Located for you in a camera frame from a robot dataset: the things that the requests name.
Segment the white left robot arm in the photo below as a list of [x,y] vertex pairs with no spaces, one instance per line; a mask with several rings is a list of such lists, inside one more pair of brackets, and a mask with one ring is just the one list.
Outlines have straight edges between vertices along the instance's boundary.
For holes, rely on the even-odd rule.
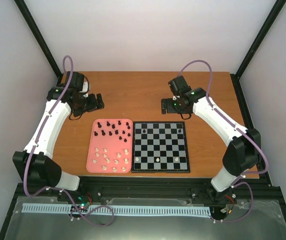
[[66,82],[51,88],[47,95],[41,121],[23,151],[13,155],[13,163],[23,181],[25,194],[28,184],[42,188],[69,190],[75,201],[82,201],[87,189],[80,177],[66,173],[53,161],[54,147],[66,119],[78,120],[85,113],[104,108],[101,94],[90,93],[88,78],[80,72],[66,74]]

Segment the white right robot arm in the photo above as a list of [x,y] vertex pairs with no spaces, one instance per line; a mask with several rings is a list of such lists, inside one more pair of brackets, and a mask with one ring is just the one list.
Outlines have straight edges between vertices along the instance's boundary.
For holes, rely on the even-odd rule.
[[227,149],[223,167],[212,178],[212,198],[232,186],[246,171],[259,162],[260,133],[238,124],[214,102],[208,92],[198,87],[192,89],[183,76],[168,82],[173,94],[170,106],[177,114],[192,114],[205,121],[223,140]]

